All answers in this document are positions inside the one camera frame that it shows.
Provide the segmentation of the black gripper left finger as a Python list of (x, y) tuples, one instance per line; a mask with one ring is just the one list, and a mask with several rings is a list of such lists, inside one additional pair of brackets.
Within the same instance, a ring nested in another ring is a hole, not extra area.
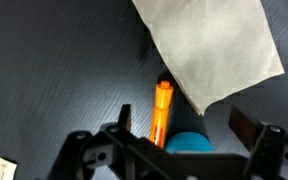
[(137, 157), (140, 154), (139, 139), (131, 132), (131, 105), (121, 107), (118, 120), (100, 127), (100, 157)]

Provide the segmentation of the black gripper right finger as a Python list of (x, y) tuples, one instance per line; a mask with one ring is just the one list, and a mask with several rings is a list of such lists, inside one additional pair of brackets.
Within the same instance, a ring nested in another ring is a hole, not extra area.
[(243, 170), (247, 180), (279, 180), (285, 149), (286, 131), (275, 125), (264, 125), (232, 107), (229, 127), (250, 152)]

